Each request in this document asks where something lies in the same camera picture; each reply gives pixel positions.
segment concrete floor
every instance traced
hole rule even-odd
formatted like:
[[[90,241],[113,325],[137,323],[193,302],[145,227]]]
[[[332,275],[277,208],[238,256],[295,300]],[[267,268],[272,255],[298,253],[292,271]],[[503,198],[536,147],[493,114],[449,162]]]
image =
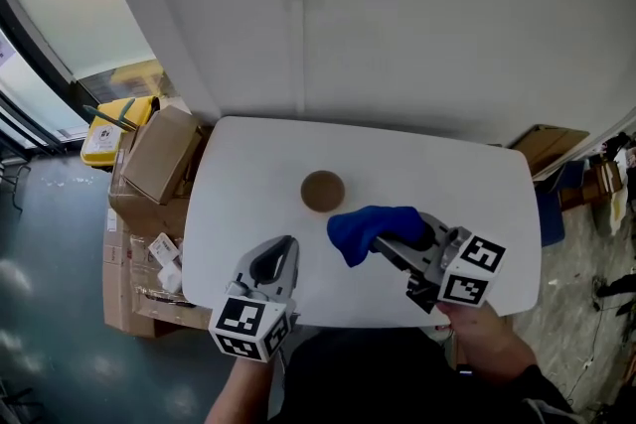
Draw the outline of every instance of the concrete floor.
[[[21,185],[19,215],[0,197],[0,376],[31,386],[46,422],[203,421],[232,360],[207,332],[186,330],[139,340],[102,319],[101,243],[109,174],[79,157],[34,161]],[[628,228],[600,239],[585,208],[568,212],[566,242],[544,251],[540,303],[516,328],[537,351],[546,375],[568,395],[589,358],[598,315],[591,276],[618,277],[633,262]],[[607,306],[622,302],[615,297]],[[572,395],[584,408],[606,390],[623,320],[603,315],[595,361]],[[289,346],[311,335],[303,330]],[[281,401],[280,373],[271,406]]]

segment shoe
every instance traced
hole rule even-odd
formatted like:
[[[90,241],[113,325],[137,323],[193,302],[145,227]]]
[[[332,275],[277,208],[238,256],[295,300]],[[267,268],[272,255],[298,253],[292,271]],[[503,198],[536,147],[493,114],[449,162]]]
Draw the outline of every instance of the shoe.
[[[606,278],[600,276],[592,277],[592,306],[596,311],[600,311],[602,309],[599,297],[596,293],[604,286],[607,286]]]

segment white table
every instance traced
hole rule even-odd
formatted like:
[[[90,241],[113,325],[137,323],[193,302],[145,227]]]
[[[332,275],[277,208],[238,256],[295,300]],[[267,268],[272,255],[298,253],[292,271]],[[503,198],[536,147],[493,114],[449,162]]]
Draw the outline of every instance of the white table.
[[[225,117],[204,154],[190,200],[183,290],[212,307],[239,258],[277,235],[300,243],[293,298],[299,323],[410,327],[447,323],[404,294],[407,275],[380,254],[349,268],[329,241],[328,214],[300,199],[303,179],[331,170],[346,197],[334,212],[413,206],[446,224],[488,233],[509,250],[490,302],[500,315],[537,302],[541,236],[528,165],[516,151],[364,127]]]

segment cork coaster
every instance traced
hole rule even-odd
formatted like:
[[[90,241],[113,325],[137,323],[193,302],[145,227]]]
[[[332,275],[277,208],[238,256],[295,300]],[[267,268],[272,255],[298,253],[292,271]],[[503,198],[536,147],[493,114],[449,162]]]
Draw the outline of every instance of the cork coaster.
[[[303,203],[316,212],[330,212],[345,198],[345,185],[333,172],[319,170],[309,174],[300,187]]]

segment cloth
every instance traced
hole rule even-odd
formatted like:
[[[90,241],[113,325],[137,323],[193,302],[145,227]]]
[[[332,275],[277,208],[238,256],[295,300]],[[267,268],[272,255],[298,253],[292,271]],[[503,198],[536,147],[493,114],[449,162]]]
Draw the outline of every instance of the cloth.
[[[342,253],[347,265],[355,267],[367,258],[378,235],[391,234],[416,243],[425,234],[426,224],[413,207],[368,206],[356,212],[333,215],[327,222],[329,240]]]
[[[610,297],[620,293],[636,292],[636,274],[628,274],[617,279],[609,286],[601,286],[596,291],[597,297]]]
[[[582,422],[536,366],[504,387],[460,375],[419,329],[327,330],[293,353],[275,424]]]

